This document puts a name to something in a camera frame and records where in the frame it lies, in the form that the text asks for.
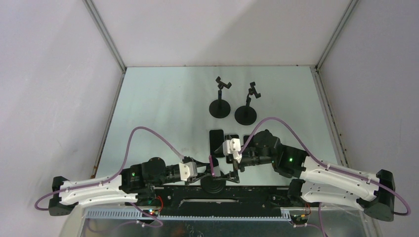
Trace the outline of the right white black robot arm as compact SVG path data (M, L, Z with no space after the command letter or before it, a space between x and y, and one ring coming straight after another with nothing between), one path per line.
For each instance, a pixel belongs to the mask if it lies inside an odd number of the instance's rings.
M390 171L374 174L316 162L307 151L282 144L267 129L248 137L241 160L236 160L240 141L225 136L221 129L209 132L212 178L239 183L238 173L247 166L270 164L276 173L292 180L287 199L293 206L326 202L354 207L380 221L394 220L395 184Z

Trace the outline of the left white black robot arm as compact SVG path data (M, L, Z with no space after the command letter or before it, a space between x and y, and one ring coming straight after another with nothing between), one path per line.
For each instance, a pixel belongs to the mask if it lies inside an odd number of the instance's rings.
M186 157L179 164L166 165L162 158L154 157L123 169L114 179L106 176L76 182L57 176L53 179L54 194L47 210L51 216L65 216L78 205L132 202L148 206L155 202L156 187L180 181L190 184L220 175L219 164L212 158L203 163Z

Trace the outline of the teal blue phone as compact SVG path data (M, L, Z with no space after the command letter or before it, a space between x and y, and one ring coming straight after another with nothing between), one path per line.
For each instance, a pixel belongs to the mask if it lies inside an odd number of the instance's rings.
M222 144L224 142L224 131L222 129L213 129L209 131L209 150L210 155L215 158L224 157Z

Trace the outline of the black phone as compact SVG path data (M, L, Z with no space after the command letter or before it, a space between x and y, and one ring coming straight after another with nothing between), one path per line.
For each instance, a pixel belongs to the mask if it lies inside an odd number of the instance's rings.
M225 134L225 140L231 140L231 139L239 139L240 136L238 134Z
M243 140L244 140L244 143L247 143L247 142L249 142L250 144L252 143L252 137L250 135L244 135Z

